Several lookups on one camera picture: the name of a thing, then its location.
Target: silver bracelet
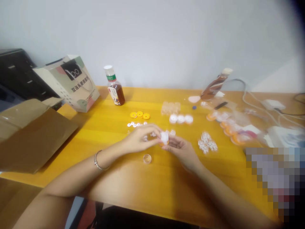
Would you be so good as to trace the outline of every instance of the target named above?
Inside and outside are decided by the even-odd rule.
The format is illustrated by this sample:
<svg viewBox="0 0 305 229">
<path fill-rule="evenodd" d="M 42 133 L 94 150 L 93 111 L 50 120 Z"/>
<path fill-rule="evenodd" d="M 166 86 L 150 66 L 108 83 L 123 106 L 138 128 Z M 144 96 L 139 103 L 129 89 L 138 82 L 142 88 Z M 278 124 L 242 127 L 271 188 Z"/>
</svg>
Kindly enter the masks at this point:
<svg viewBox="0 0 305 229">
<path fill-rule="evenodd" d="M 98 151 L 96 154 L 95 154 L 95 156 L 94 156 L 94 164 L 96 164 L 96 166 L 100 169 L 100 170 L 107 170 L 107 169 L 109 169 L 110 168 L 110 166 L 108 167 L 108 168 L 106 168 L 106 169 L 103 169 L 103 168 L 101 168 L 99 165 L 98 165 L 98 162 L 96 161 L 96 156 L 97 156 L 97 154 L 100 152 L 100 151 Z"/>
</svg>

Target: bottle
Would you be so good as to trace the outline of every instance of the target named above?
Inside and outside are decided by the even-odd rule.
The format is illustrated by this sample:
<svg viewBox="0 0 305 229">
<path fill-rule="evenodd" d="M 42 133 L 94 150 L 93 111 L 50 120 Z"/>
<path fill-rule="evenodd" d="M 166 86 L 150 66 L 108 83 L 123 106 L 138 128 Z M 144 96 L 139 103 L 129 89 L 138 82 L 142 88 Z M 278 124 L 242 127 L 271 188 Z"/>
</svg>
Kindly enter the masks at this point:
<svg viewBox="0 0 305 229">
<path fill-rule="evenodd" d="M 222 70 L 220 75 L 209 84 L 209 86 L 201 93 L 200 98 L 205 101 L 209 101 L 220 91 L 223 82 L 228 78 L 228 76 L 233 72 L 231 68 L 225 68 Z"/>
<path fill-rule="evenodd" d="M 115 105 L 123 105 L 125 103 L 125 97 L 123 94 L 122 85 L 117 81 L 112 65 L 104 67 L 107 79 L 108 79 L 108 91 Z"/>
</svg>

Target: cardboard box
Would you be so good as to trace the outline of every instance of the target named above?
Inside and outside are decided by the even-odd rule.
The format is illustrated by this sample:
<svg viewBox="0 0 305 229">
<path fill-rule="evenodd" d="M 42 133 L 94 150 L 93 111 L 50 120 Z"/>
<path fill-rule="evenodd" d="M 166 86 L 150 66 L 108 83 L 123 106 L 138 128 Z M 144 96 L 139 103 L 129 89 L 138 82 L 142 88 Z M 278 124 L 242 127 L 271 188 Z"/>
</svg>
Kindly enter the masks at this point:
<svg viewBox="0 0 305 229">
<path fill-rule="evenodd" d="M 37 172 L 77 129 L 50 108 L 60 101 L 31 99 L 0 113 L 0 171 Z"/>
<path fill-rule="evenodd" d="M 80 56 L 67 55 L 33 70 L 75 111 L 87 112 L 99 97 Z"/>
</svg>

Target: wooden table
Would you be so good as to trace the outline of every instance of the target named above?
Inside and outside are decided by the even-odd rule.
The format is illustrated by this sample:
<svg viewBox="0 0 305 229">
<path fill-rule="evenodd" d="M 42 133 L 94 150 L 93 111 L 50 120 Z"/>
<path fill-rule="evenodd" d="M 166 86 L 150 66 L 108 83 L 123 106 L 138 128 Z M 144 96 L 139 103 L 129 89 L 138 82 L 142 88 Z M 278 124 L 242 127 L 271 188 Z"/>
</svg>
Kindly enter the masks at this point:
<svg viewBox="0 0 305 229">
<path fill-rule="evenodd" d="M 270 218 L 274 217 L 272 202 L 263 195 L 262 186 L 246 168 L 246 157 L 241 147 L 232 144 L 216 121 L 206 119 L 207 109 L 188 101 L 189 96 L 198 95 L 198 90 L 124 88 L 126 103 L 115 106 L 106 87 L 99 87 L 101 97 L 87 113 L 77 113 L 65 104 L 59 113 L 76 122 L 79 129 L 66 141 L 47 164 L 36 174 L 6 172 L 0 177 L 22 183 L 45 187 L 57 175 L 98 150 L 123 139 L 131 121 L 143 123 L 143 119 L 132 119 L 131 112 L 143 111 L 151 115 L 149 123 L 163 129 L 174 129 L 177 135 L 193 144 L 201 162 L 218 176 L 233 191 L 257 206 Z M 242 92 L 225 92 L 225 98 L 238 103 L 239 109 L 249 107 L 242 100 Z M 278 94 L 256 94 L 260 99 L 278 99 Z M 282 100 L 292 101 L 292 94 Z M 181 112 L 194 117 L 192 125 L 170 125 L 168 116 L 161 116 L 164 101 L 180 102 Z M 299 104 L 288 104 L 291 112 L 299 111 Z M 251 118 L 260 128 L 268 125 L 257 117 Z M 218 152 L 203 154 L 197 141 L 202 131 L 207 131 L 218 145 Z M 151 164 L 143 163 L 144 154 L 152 156 Z M 129 154 L 118 159 L 111 168 L 99 176 L 83 193 L 90 199 L 109 203 L 170 219 L 176 219 L 205 227 L 213 227 L 218 213 L 200 188 L 198 181 L 186 172 L 179 161 L 169 152 L 154 146 L 144 152 Z"/>
</svg>

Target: pixelated area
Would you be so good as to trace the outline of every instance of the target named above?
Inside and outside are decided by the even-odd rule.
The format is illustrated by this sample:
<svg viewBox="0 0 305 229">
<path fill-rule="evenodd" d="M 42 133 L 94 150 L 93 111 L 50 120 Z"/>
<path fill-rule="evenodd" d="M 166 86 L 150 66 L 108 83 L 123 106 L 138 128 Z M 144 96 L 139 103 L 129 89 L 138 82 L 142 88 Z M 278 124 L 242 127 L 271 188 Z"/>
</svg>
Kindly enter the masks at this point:
<svg viewBox="0 0 305 229">
<path fill-rule="evenodd" d="M 305 148 L 246 148 L 245 153 L 247 168 L 273 203 L 273 212 L 282 222 L 292 223 L 304 191 Z"/>
</svg>

